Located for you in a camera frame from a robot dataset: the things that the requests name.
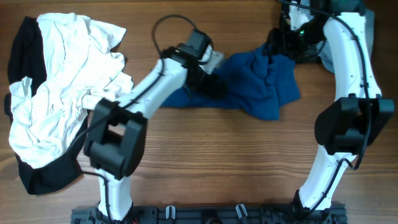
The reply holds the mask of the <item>teal blue polo shirt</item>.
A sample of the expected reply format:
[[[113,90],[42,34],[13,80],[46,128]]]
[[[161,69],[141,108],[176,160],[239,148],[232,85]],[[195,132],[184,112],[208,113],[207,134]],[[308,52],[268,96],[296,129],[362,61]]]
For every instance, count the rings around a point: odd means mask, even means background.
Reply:
[[[294,60],[272,54],[263,44],[256,50],[233,54],[213,72],[226,84],[220,98],[180,88],[162,106],[243,110],[257,119],[278,120],[280,107],[300,99],[294,67]]]

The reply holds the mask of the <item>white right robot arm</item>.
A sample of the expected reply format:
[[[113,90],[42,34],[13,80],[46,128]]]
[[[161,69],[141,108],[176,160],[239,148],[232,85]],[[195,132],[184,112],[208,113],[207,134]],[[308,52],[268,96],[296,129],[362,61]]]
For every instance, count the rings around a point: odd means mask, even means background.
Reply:
[[[283,1],[278,53],[295,59],[309,45],[328,43],[335,75],[335,100],[315,121],[318,151],[296,191],[291,223],[324,223],[336,215],[333,194],[347,169],[357,170],[394,113],[373,74],[362,1]]]

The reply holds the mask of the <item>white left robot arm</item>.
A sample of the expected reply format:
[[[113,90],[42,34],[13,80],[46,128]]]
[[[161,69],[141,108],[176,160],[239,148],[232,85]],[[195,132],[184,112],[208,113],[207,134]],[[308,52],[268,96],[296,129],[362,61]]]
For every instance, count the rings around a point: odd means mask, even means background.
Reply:
[[[211,46],[202,52],[170,47],[131,92],[96,104],[84,153],[99,178],[100,201],[88,209],[88,223],[134,222],[130,176],[144,154],[148,121],[179,88],[212,81],[213,70],[223,60],[224,54]]]

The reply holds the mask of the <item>light blue denim shorts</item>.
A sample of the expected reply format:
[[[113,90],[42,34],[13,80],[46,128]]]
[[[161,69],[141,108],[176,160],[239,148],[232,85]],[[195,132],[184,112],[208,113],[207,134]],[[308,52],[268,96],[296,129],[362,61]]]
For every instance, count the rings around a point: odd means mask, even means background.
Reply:
[[[368,53],[369,56],[371,57],[372,52],[373,52],[373,43],[374,43],[374,19],[375,19],[375,14],[372,10],[366,8],[365,9],[365,39],[366,39],[366,45],[368,48]],[[334,67],[333,67],[333,59],[331,56],[331,50],[330,50],[330,45],[328,41],[326,40],[324,44],[318,44],[317,46],[318,49],[321,49],[320,53],[318,56],[320,57],[320,60],[324,67],[331,73],[334,73]]]

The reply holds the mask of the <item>white crumpled shirt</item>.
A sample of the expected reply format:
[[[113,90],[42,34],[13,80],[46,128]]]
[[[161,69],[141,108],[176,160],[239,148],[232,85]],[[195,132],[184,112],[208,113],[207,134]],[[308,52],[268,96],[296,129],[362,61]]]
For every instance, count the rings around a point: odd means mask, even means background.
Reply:
[[[47,78],[36,92],[27,75],[9,87],[9,144],[33,169],[66,153],[100,99],[115,100],[134,86],[123,73],[124,55],[112,52],[125,28],[74,13],[42,14],[37,23]]]

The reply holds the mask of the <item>black garment under white shirt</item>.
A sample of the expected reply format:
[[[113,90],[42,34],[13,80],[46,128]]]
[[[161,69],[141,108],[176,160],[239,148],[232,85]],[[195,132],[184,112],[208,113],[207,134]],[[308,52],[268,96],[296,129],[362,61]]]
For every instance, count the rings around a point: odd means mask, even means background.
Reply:
[[[47,78],[42,34],[36,19],[25,17],[13,41],[11,56],[7,68],[8,80],[11,87],[15,87],[23,77],[32,81],[23,93],[35,96],[37,89]],[[19,177],[30,195],[51,194],[62,190],[75,181],[82,170],[77,162],[77,155],[83,147],[85,138],[82,137],[70,147],[65,155],[53,162],[37,169],[32,168],[16,154]]]

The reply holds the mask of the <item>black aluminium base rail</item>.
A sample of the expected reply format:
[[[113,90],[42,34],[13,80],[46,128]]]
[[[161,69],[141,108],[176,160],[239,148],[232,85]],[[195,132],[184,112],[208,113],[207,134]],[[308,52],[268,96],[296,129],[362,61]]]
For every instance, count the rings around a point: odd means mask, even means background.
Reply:
[[[271,205],[268,207],[247,207],[238,204],[233,207],[168,207],[134,206],[121,223],[142,224],[191,224],[191,223],[327,223],[347,224],[345,206],[332,205],[324,212],[315,211],[309,217],[294,220],[286,205]]]

